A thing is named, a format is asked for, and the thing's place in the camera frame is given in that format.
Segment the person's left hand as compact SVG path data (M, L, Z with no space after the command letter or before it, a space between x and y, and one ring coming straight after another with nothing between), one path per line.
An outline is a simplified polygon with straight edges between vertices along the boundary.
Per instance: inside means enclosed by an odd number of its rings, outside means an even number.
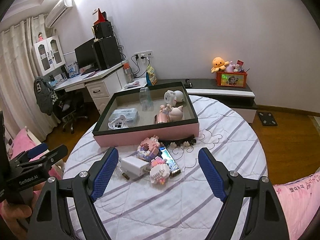
M29 218L32 215L44 184L45 182L42 182L33 187L33 200L31 201L31 206L10 205L6 200L1 204L1 216L17 239L27 239L27 232L19 225L18 220Z

